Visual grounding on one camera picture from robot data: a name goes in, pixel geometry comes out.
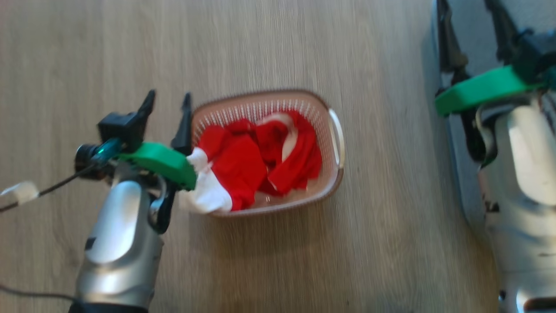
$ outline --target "brown plastic basket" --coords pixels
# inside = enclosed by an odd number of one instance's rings
[[[282,211],[322,200],[336,191],[344,174],[344,135],[336,113],[324,101],[304,90],[258,92],[216,100],[200,106],[193,113],[193,145],[210,125],[225,126],[239,119],[256,122],[270,114],[295,110],[313,125],[322,155],[319,177],[309,181],[307,190],[296,190],[285,197],[257,193],[248,209],[213,212],[215,217],[239,217]]]

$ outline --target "black cable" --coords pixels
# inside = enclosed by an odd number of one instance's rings
[[[49,299],[62,299],[62,300],[67,300],[67,301],[71,301],[74,303],[77,303],[81,306],[81,308],[83,308],[83,312],[87,313],[91,313],[91,311],[87,308],[87,305],[81,301],[78,298],[72,297],[72,296],[68,296],[68,295],[64,295],[64,294],[53,294],[53,293],[49,293],[49,292],[31,292],[31,291],[21,291],[21,290],[15,290],[9,287],[6,287],[4,285],[2,285],[0,283],[0,291],[5,292],[9,295],[12,296],[17,296],[17,297],[31,297],[31,298],[49,298]]]
[[[53,186],[51,186],[51,187],[46,188],[45,190],[39,192],[39,193],[38,193],[38,196],[39,196],[39,197],[42,197],[42,196],[45,195],[45,194],[48,194],[48,193],[50,193],[50,192],[53,192],[54,190],[60,188],[61,186],[64,186],[65,184],[71,182],[72,180],[78,178],[79,176],[87,174],[88,172],[92,171],[94,168],[95,168],[95,165],[94,165],[94,164],[89,165],[88,167],[86,167],[86,168],[80,170],[79,172],[76,172],[74,175],[71,175],[70,177],[64,179],[63,181],[61,181],[61,182],[59,182],[59,183],[57,183],[57,184],[55,184],[55,185],[53,185]],[[19,203],[18,203],[18,202],[10,203],[10,204],[8,204],[7,206],[1,207],[1,208],[0,208],[0,213],[3,213],[3,212],[5,212],[5,211],[10,210],[10,209],[13,209],[13,208],[17,208],[18,206],[19,206]]]

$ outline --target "white basket handle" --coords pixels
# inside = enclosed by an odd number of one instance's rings
[[[333,109],[328,110],[330,115],[330,132],[332,133],[332,145],[334,146],[334,155],[336,156],[336,164],[343,169],[346,158],[346,149],[344,142],[344,132],[340,125],[340,120]]]

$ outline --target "basket rim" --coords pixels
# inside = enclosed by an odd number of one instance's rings
[[[238,98],[246,97],[246,96],[262,96],[262,95],[271,95],[271,94],[282,94],[282,93],[288,93],[288,92],[296,92],[296,93],[311,96],[311,97],[315,98],[316,100],[318,100],[319,104],[321,106],[323,106],[326,110],[329,111],[331,109],[330,106],[328,105],[328,103],[321,96],[314,93],[313,91],[310,91],[310,90],[307,90],[307,89],[300,89],[300,88],[284,88],[284,89],[276,89],[276,90],[262,90],[262,91],[246,92],[246,93],[243,93],[243,94],[234,94],[234,95],[231,95],[231,96],[221,97],[221,98],[217,98],[217,99],[214,99],[214,100],[210,100],[208,102],[205,102],[205,103],[201,104],[199,107],[197,107],[193,111],[192,120],[195,118],[195,114],[198,114],[200,111],[202,111],[204,109],[207,109],[207,107],[220,104],[223,101],[236,100]],[[337,167],[336,178],[334,180],[334,183],[331,185],[331,187],[328,190],[326,190],[318,198],[311,199],[307,202],[301,202],[301,203],[297,203],[297,204],[294,204],[294,205],[291,205],[291,206],[288,206],[287,204],[286,205],[281,204],[281,205],[279,205],[280,208],[276,208],[277,206],[268,206],[268,207],[262,207],[262,208],[254,209],[253,211],[250,211],[250,209],[244,209],[244,210],[233,211],[233,212],[232,211],[230,211],[230,212],[212,212],[212,213],[209,213],[209,216],[212,216],[212,217],[215,217],[215,218],[223,218],[223,219],[240,218],[240,217],[253,217],[253,216],[261,216],[261,215],[267,215],[267,214],[275,214],[275,213],[284,212],[284,211],[291,211],[291,210],[296,209],[296,208],[306,207],[309,204],[322,202],[323,200],[332,196],[337,191],[337,189],[339,188],[343,176],[344,176],[344,169],[341,168],[341,167]]]

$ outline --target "wooden floor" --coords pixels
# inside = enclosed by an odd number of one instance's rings
[[[344,127],[336,194],[236,221],[174,211],[151,311],[494,312],[494,262],[462,218],[433,112],[430,3],[1,0],[0,187],[72,174],[96,123],[153,87],[147,137],[167,144],[186,91],[199,105],[310,89]],[[73,293],[106,194],[77,181],[0,215],[0,283]],[[67,307],[0,295],[1,312]]]

